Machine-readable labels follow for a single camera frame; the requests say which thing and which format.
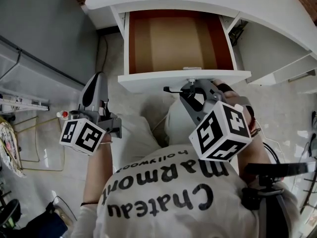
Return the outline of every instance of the drawer front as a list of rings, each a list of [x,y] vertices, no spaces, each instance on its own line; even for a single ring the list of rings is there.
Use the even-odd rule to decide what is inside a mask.
[[[155,10],[126,13],[124,75],[118,82],[133,93],[180,89],[189,79],[234,84],[251,76],[237,71],[234,54],[217,15]],[[202,69],[184,70],[184,67]]]

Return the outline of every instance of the white table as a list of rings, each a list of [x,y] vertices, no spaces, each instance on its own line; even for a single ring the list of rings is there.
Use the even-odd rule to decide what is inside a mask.
[[[223,30],[232,54],[233,71],[220,75],[204,72],[203,78],[219,78],[230,83],[248,78],[249,83],[275,84],[299,74],[317,68],[317,29],[310,16],[298,0],[86,0],[90,10],[110,6],[119,29],[128,42],[129,31],[126,27],[128,12],[149,9],[182,9],[203,11],[219,14]],[[234,51],[228,39],[228,33],[240,20],[249,24],[238,41],[238,53]],[[176,75],[173,72],[156,72],[156,74],[142,75],[129,73],[128,44],[125,44],[125,75],[119,77],[123,85],[128,83],[127,89],[133,92],[143,92],[137,85],[143,84],[148,77],[179,79],[182,71]],[[241,56],[244,71],[239,71],[237,56]],[[191,76],[202,76],[202,71],[192,71]]]

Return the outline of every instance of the person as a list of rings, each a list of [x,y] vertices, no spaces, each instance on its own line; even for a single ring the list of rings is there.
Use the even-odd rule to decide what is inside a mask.
[[[229,89],[224,94],[234,105],[238,94]],[[254,130],[247,109],[244,115]],[[245,166],[270,163],[259,135],[237,155],[238,175],[229,162],[199,160],[188,139],[195,125],[179,100],[166,117],[165,148],[159,147],[144,118],[121,118],[122,139],[106,134],[104,144],[89,157],[72,238],[259,237],[259,213],[241,203],[243,188],[259,187]],[[112,164],[119,167],[115,173]],[[285,189],[282,196],[294,228],[297,200],[283,183],[276,186]]]

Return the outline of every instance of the white desk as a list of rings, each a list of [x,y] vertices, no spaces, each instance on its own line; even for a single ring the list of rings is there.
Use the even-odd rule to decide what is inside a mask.
[[[91,10],[110,6],[123,36],[128,36],[126,12],[137,10],[185,9],[223,15],[226,35],[239,19],[247,20],[250,23],[238,48],[244,69],[252,72],[249,83],[270,85],[317,67],[317,29],[298,0],[86,0],[86,6]],[[272,53],[276,58],[270,62]]]

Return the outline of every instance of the tile floor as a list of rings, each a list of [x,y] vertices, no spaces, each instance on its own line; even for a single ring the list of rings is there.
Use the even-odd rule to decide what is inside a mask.
[[[109,109],[120,114],[144,116],[153,128],[167,113],[175,97],[161,92],[155,95],[134,95],[117,83],[117,76],[123,74],[123,39],[121,35],[112,34],[106,37],[109,50],[104,66],[108,76]],[[98,64],[103,63],[105,43],[101,42]],[[298,95],[291,83],[281,83],[271,87],[247,85],[244,81],[232,86],[240,95],[247,96],[251,101],[256,118],[261,124],[265,135],[279,142],[286,162],[309,161],[305,152],[302,154],[311,133],[311,112],[317,108],[316,95]],[[57,111],[75,108],[77,100],[71,100],[69,105],[52,104],[49,112],[29,112],[17,115],[17,122],[27,118],[39,116],[39,122],[55,117]],[[34,125],[30,121],[25,126]],[[19,135],[22,147],[21,157],[36,160],[34,132],[30,130]],[[23,163],[24,167],[37,169],[55,169],[62,167],[63,148],[58,145],[59,129],[56,121],[47,123],[37,129],[37,150],[39,163]],[[284,158],[277,144],[267,140],[267,143],[277,152],[280,160]],[[23,227],[28,221],[41,214],[46,205],[56,195],[61,196],[77,216],[82,202],[88,157],[65,148],[64,169],[62,172],[25,170],[26,178],[18,178],[8,169],[0,173],[1,181],[7,190],[12,190],[9,198],[17,198],[21,203],[22,217],[19,226]],[[310,184],[302,176],[286,178],[284,182],[293,189],[299,199],[299,205],[304,200]],[[315,204],[317,197],[312,196],[311,204]],[[71,217],[67,207],[59,200],[60,206]],[[302,215],[305,222],[313,210],[306,208]]]

